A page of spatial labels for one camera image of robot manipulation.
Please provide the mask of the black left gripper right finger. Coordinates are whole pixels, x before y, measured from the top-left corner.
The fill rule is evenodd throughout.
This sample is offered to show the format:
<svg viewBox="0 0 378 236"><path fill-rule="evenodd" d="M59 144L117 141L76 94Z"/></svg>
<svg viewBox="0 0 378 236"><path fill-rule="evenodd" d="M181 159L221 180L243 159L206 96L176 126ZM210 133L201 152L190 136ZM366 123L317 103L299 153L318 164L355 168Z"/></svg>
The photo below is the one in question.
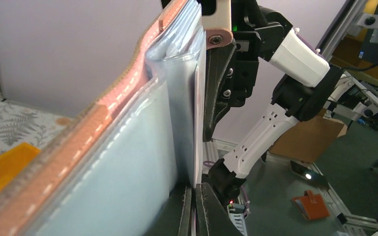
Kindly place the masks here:
<svg viewBox="0 0 378 236"><path fill-rule="evenodd" d="M196 235L240 236L208 183L196 185Z"/></svg>

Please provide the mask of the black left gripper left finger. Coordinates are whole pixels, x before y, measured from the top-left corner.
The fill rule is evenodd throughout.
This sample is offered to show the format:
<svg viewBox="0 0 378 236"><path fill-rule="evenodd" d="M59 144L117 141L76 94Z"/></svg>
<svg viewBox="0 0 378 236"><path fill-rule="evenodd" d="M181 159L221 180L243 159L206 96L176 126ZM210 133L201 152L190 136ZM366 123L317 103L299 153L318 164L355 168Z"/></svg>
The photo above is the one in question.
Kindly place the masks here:
<svg viewBox="0 0 378 236"><path fill-rule="evenodd" d="M188 236L191 228L192 188L175 185L146 236Z"/></svg>

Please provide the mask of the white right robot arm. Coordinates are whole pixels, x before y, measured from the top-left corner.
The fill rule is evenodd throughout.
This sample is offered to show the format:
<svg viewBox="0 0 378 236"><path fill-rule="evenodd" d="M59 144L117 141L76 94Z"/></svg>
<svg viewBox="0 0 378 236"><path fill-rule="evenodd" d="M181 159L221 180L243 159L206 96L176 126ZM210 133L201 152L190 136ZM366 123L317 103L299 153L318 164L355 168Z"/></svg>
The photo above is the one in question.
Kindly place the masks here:
<svg viewBox="0 0 378 236"><path fill-rule="evenodd" d="M319 113L344 71L309 46L281 13L254 0L203 0L201 6L207 28L204 142L232 107L252 95L260 59L284 73L254 128L203 175L227 206L274 142Z"/></svg>

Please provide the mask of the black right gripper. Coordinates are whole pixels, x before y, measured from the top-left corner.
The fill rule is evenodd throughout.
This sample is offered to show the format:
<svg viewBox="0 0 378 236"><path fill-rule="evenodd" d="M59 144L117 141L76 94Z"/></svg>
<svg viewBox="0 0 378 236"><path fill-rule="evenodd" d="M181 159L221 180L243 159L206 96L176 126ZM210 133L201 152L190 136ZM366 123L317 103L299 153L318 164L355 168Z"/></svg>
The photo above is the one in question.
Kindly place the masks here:
<svg viewBox="0 0 378 236"><path fill-rule="evenodd" d="M203 142L212 140L217 123L230 107L244 106L255 86L261 38L256 31L235 31L233 35L230 44L206 51ZM230 96L222 101L227 90Z"/></svg>

